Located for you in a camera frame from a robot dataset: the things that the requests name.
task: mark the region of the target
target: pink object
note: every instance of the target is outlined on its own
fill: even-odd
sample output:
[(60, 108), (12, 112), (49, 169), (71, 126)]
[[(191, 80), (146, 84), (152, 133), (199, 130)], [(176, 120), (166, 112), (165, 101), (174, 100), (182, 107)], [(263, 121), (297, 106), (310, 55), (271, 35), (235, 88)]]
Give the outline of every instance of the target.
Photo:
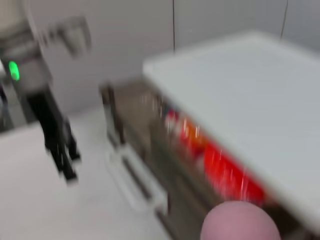
[(227, 201), (205, 217), (200, 240), (281, 240), (274, 221), (245, 201)]

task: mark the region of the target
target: white countertop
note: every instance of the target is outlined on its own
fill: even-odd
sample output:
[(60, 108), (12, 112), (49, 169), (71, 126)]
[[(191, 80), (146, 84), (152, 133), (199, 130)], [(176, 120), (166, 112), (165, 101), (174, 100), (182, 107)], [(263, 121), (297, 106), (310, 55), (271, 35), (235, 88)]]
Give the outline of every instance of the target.
[(320, 234), (320, 61), (259, 33), (148, 60), (144, 74)]
[(106, 168), (103, 109), (70, 118), (82, 154), (67, 186), (38, 124), (0, 135), (1, 240), (169, 240), (150, 212), (134, 212)]

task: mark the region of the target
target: white wall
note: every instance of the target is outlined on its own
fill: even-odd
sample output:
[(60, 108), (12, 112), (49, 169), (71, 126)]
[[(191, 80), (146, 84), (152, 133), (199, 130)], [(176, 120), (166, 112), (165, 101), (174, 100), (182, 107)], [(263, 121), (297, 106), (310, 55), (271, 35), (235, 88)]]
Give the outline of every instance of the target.
[(21, 0), (0, 0), (0, 31), (25, 21)]
[(175, 0), (176, 46), (255, 28), (257, 0)]
[(289, 0), (284, 38), (320, 51), (320, 1)]
[(25, 0), (38, 30), (85, 14), (92, 51), (71, 60), (62, 47), (45, 49), (53, 92), (64, 112), (101, 103), (98, 84), (139, 75), (143, 59), (172, 49), (172, 0)]
[(256, 28), (280, 37), (286, 6), (287, 0), (258, 0)]

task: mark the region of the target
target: table top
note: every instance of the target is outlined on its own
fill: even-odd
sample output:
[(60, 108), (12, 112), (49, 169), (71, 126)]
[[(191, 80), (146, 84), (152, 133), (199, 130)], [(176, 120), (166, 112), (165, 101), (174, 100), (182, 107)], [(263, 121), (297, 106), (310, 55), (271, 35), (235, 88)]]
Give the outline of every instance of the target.
[(103, 108), (70, 117), (82, 155), (78, 183), (66, 185), (39, 124), (0, 135), (0, 238), (169, 240), (154, 213), (134, 212), (107, 166)]
[(147, 60), (144, 75), (320, 234), (320, 61), (248, 33)]

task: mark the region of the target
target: drawer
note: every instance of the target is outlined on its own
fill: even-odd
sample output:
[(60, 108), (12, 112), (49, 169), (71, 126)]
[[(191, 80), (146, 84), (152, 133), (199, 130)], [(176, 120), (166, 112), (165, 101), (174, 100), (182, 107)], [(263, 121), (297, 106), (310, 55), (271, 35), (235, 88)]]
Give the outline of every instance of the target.
[(156, 165), (156, 161), (147, 157), (145, 163), (169, 194), (168, 215), (159, 212), (155, 214), (172, 240), (199, 240), (203, 218), (190, 209), (173, 182), (168, 180), (167, 175)]

